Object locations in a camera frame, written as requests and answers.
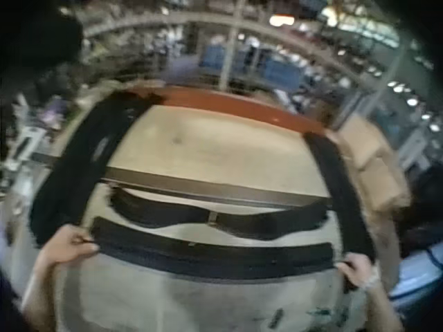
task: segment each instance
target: blue panel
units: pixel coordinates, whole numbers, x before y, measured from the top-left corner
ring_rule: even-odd
[[[262,69],[262,77],[277,89],[296,91],[300,86],[302,73],[294,64],[268,58]]]
[[[200,66],[204,68],[221,70],[224,60],[224,47],[220,45],[209,45],[201,59]]]

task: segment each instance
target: beige board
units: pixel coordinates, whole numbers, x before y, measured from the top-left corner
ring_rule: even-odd
[[[133,225],[109,207],[109,190],[98,184],[91,195],[82,225],[91,227],[95,216],[141,232],[189,242],[225,246],[281,247],[332,243],[341,254],[341,238],[335,213],[319,230],[288,234],[273,241],[241,239],[208,225],[174,225],[147,229]],[[239,207],[178,199],[131,191],[144,199],[183,203],[218,212],[254,214],[273,209]],[[210,282],[171,275],[99,255],[70,268],[59,280],[57,307],[66,331],[271,331],[275,312],[284,310],[277,331],[305,331],[326,324],[330,317],[313,314],[316,308],[335,310],[341,299],[342,279],[327,270],[264,282]]]
[[[72,122],[62,134],[53,155],[62,153],[79,123]],[[329,196],[299,133],[181,107],[152,108],[125,136],[109,166],[211,183]],[[326,241],[332,243],[336,257],[341,254],[341,239],[332,212],[320,230],[289,234],[275,241],[258,241],[240,239],[207,225],[141,228],[107,205],[108,194],[106,185],[96,186],[83,226],[91,227],[95,216],[103,216],[141,232],[191,242],[275,247]],[[135,190],[132,194],[233,214],[273,211]],[[335,270],[259,284],[211,283],[184,279],[105,255],[65,272],[66,279],[60,278],[57,283],[57,307],[63,331],[271,331],[269,323],[281,308],[284,317],[276,331],[301,332],[328,322],[328,317],[315,316],[312,311],[336,309],[343,285]],[[350,325],[361,327],[362,320],[357,315],[350,316]],[[351,326],[343,330],[354,331]]]
[[[57,139],[59,156],[80,121]],[[236,116],[155,106],[124,137],[108,166],[211,183],[328,197],[299,133]]]

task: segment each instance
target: metal pole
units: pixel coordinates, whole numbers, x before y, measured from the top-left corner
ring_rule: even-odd
[[[230,27],[229,38],[226,43],[225,57],[223,67],[221,68],[219,90],[226,91],[228,89],[230,70],[233,66],[235,56],[235,44],[237,43],[237,36],[239,24],[242,21],[243,8],[246,0],[237,0],[234,9],[234,24]]]
[[[379,80],[378,85],[375,88],[375,92],[372,97],[369,99],[366,106],[361,110],[361,115],[365,118],[369,117],[371,113],[375,110],[376,106],[380,104],[380,101],[383,99],[385,92],[388,90],[388,83],[395,79],[395,75],[397,74],[397,70],[401,66],[403,62],[403,58],[408,51],[408,47],[410,44],[410,38],[402,38],[399,50],[397,52],[397,56],[390,65],[388,71],[386,71],[385,75]]]

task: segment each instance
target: metal bar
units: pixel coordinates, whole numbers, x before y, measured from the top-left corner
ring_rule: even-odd
[[[380,102],[383,100],[383,96],[388,90],[388,83],[395,79],[397,71],[400,68],[401,63],[403,62],[403,58],[406,55],[409,44],[409,38],[402,39],[396,58],[390,65],[388,71],[386,71],[385,75],[379,80],[379,83],[375,88],[374,95],[370,98],[366,106],[361,110],[362,116],[366,118],[369,117],[371,113],[376,109],[376,106],[379,105]]]
[[[131,28],[135,26],[149,26],[156,24],[186,24],[188,22],[201,22],[210,24],[221,24],[224,26],[232,26],[235,24],[235,18],[232,15],[217,14],[212,12],[177,12],[172,11],[168,16],[158,15],[155,13],[145,13],[143,15],[132,15],[130,17],[123,17],[116,20],[112,25],[109,24],[97,24],[85,29],[84,36],[87,38],[95,37],[103,33],[108,33],[115,30],[124,28]],[[358,83],[360,87],[366,89],[373,89],[370,82],[362,80],[360,75],[351,70],[347,65],[342,64],[333,56],[331,56],[329,50],[321,49],[314,43],[304,40],[301,37],[297,37],[293,34],[282,33],[280,29],[264,25],[250,19],[243,19],[238,23],[238,26],[242,30],[252,31],[257,34],[263,34],[264,36],[274,38],[283,44],[293,46],[297,49],[297,52],[304,56],[314,57],[319,64],[331,66],[340,71],[344,75],[348,76],[351,80]]]
[[[235,45],[239,31],[239,24],[242,20],[243,8],[246,0],[237,0],[234,10],[234,22],[229,30],[229,38],[226,43],[223,67],[221,68],[219,90],[226,91],[228,89],[230,70],[233,66],[235,57]]]
[[[50,167],[58,157],[35,153],[32,159]],[[100,179],[100,182],[184,199],[257,208],[288,209],[308,205],[319,199],[329,200],[327,197],[321,196],[208,183],[115,167],[107,167],[106,173]]]

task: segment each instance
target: black strap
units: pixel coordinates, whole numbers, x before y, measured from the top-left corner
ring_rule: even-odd
[[[237,237],[274,240],[292,232],[315,230],[327,220],[326,200],[291,210],[251,215],[214,213],[200,207],[142,199],[116,188],[111,207],[132,223],[146,228],[161,228],[181,223],[207,223]]]
[[[332,208],[340,225],[343,252],[365,254],[374,262],[374,244],[361,215],[360,202],[347,176],[340,151],[324,136],[306,133],[304,137],[331,195]]]
[[[133,264],[193,277],[248,280],[301,275],[333,267],[330,243],[297,247],[235,247],[140,232],[101,217],[91,229],[100,251]]]
[[[97,103],[38,191],[30,229],[43,245],[65,223],[78,224],[96,183],[132,124],[161,97],[115,92]]]

